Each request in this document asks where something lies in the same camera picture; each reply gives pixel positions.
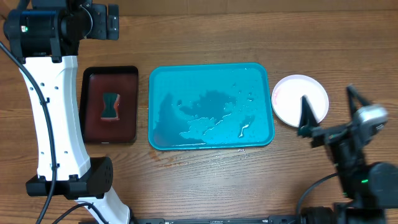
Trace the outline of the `white plate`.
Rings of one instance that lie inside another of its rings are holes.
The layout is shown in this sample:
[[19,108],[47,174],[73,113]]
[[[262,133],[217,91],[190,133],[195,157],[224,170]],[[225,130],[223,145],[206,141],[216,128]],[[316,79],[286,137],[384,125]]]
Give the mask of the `white plate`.
[[273,89],[271,102],[277,117],[289,126],[299,126],[302,97],[306,96],[317,122],[322,121],[329,109],[329,98],[324,87],[305,75],[289,75]]

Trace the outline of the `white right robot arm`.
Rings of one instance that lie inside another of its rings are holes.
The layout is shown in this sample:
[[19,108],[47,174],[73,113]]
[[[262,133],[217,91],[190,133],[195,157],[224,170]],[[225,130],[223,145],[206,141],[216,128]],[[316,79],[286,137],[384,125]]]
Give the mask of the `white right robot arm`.
[[[295,223],[385,223],[386,210],[397,208],[397,166],[387,162],[366,162],[364,147],[385,127],[388,112],[371,103],[349,85],[350,122],[323,129],[315,119],[307,98],[301,98],[302,112],[297,134],[310,138],[311,147],[325,147],[336,172],[312,184],[299,198]],[[325,181],[338,177],[347,203],[333,207],[302,207],[305,197]]]

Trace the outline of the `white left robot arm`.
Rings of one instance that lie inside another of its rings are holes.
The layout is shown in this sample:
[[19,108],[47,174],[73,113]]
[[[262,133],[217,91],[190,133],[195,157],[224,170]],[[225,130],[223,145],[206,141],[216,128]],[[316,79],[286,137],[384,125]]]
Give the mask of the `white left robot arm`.
[[25,80],[38,144],[37,173],[27,194],[56,195],[86,208],[98,223],[134,223],[113,189],[108,157],[90,157],[83,143],[76,97],[78,49],[83,39],[117,40],[119,7],[92,1],[21,1],[3,31],[4,53]]

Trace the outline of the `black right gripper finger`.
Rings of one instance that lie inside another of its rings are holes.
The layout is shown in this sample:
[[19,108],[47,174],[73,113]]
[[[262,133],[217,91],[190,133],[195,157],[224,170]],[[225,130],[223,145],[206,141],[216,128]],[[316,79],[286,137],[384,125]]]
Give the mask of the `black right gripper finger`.
[[302,110],[297,134],[301,137],[312,137],[313,131],[319,127],[319,124],[306,95],[301,97],[301,102]]
[[355,89],[354,85],[348,85],[346,87],[347,95],[348,95],[348,104],[349,104],[349,113],[351,117],[364,106],[371,105],[371,102],[363,97],[357,89]]

